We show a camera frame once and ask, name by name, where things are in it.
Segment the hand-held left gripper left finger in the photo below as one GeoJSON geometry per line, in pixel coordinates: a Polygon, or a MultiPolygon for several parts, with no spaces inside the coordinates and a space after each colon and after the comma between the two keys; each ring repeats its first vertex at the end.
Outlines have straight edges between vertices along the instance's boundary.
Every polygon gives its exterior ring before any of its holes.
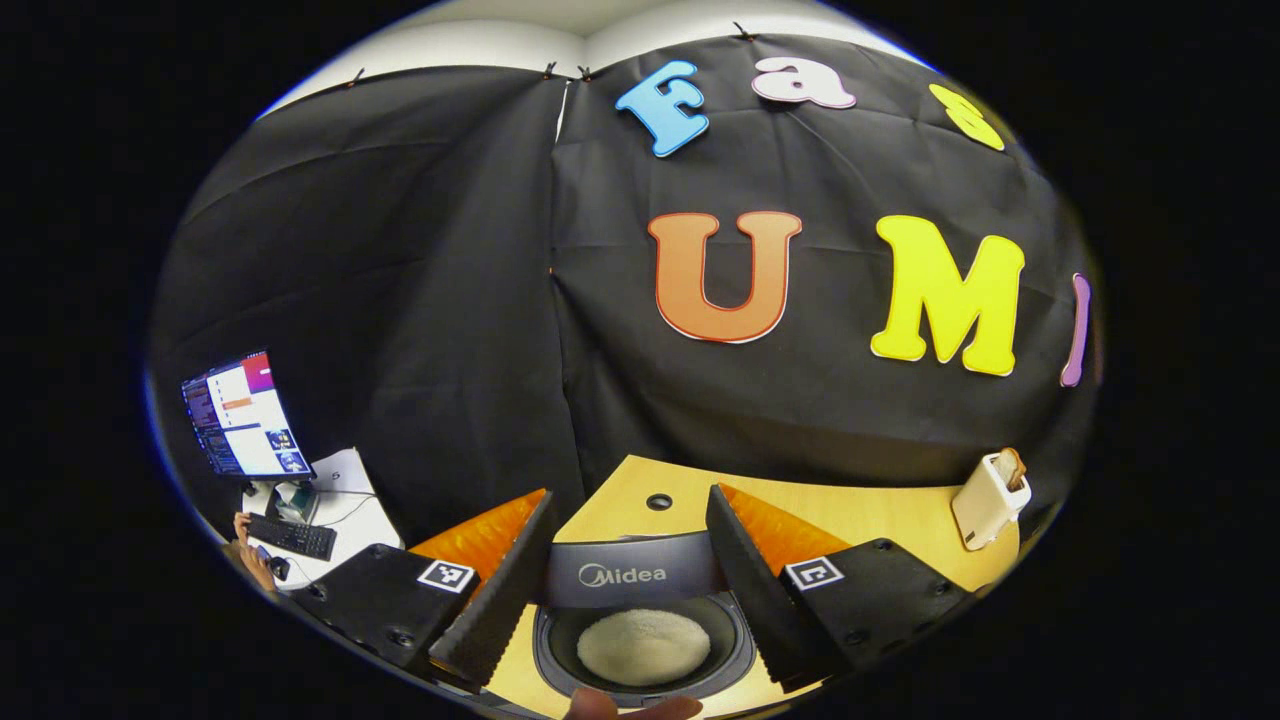
{"type": "Polygon", "coordinates": [[[476,692],[541,583],[557,528],[552,492],[535,489],[411,551],[370,544],[291,597],[369,653],[476,692]]]}

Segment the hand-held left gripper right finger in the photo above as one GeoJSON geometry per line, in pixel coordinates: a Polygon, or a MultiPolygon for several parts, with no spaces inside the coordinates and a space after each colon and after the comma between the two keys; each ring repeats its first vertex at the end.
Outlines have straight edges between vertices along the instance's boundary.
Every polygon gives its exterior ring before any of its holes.
{"type": "Polygon", "coordinates": [[[975,602],[893,539],[850,544],[724,483],[709,491],[707,529],[765,670],[786,692],[874,667],[975,602]]]}

